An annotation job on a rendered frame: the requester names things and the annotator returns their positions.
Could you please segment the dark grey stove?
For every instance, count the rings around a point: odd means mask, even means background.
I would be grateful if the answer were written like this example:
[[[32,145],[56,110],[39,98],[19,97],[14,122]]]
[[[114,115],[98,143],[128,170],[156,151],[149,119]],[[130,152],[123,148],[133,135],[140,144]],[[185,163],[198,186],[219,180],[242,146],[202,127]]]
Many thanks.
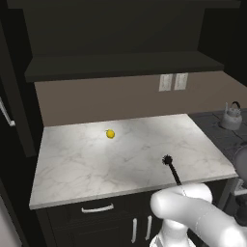
[[[242,113],[239,130],[231,131],[220,126],[223,111],[189,114],[189,117],[212,141],[212,143],[231,161],[236,151],[247,146],[247,108]]]

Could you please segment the dark base cabinet door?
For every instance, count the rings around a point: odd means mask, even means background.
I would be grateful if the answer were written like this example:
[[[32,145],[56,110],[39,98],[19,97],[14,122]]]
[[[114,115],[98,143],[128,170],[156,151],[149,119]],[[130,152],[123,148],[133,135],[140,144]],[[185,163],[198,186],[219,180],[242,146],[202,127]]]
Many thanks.
[[[153,213],[145,213],[142,217],[142,247],[150,247],[151,241],[159,233],[162,220]]]
[[[57,247],[138,247],[139,222],[136,241],[131,243],[134,218],[74,225],[55,230],[55,241]]]

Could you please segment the dark tall cabinet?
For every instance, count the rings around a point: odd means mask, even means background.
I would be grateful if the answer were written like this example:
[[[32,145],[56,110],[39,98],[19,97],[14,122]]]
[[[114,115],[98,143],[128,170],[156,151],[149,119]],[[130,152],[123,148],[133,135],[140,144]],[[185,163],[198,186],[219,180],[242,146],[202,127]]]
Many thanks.
[[[24,12],[0,0],[0,97],[15,122],[9,126],[0,113],[0,186],[21,247],[46,247],[37,214],[29,207],[43,131],[35,86],[24,76],[31,60]]]

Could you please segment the black dish brush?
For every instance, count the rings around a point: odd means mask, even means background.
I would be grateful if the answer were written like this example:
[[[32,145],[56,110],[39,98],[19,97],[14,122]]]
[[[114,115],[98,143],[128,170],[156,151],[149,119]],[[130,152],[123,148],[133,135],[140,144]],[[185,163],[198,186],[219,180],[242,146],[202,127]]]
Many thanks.
[[[177,173],[177,170],[175,169],[174,165],[173,165],[173,158],[171,155],[169,154],[166,154],[163,156],[162,158],[162,163],[166,166],[168,166],[172,172],[172,175],[175,179],[175,182],[177,185],[181,185],[181,181],[179,179],[179,176],[178,176],[178,173]]]

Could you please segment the dark drawer front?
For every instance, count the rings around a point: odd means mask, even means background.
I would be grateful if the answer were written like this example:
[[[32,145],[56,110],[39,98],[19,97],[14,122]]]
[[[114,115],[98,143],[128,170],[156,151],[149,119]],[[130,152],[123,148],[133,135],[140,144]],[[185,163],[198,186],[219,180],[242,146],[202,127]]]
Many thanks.
[[[97,212],[82,213],[81,207],[98,208],[113,204],[114,209]],[[90,222],[97,219],[121,218],[123,216],[141,214],[147,207],[145,193],[135,193],[118,197],[105,198],[50,207],[47,210],[51,224],[55,228],[64,227],[77,223]]]

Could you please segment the grey kettle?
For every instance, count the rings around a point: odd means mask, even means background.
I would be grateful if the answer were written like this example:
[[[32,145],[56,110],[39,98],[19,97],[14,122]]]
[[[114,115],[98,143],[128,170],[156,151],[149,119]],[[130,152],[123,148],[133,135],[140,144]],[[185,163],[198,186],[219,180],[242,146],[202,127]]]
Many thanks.
[[[227,130],[239,130],[242,124],[241,108],[238,101],[225,106],[220,125]]]

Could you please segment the white wall outlet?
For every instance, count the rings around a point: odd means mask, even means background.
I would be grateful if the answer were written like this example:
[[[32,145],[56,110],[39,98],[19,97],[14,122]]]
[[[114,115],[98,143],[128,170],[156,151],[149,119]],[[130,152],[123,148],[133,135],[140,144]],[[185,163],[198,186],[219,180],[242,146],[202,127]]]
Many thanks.
[[[175,90],[185,90],[187,85],[188,74],[187,73],[178,73],[175,80]]]
[[[161,74],[159,81],[159,91],[170,91],[172,88],[173,75],[172,74]]]

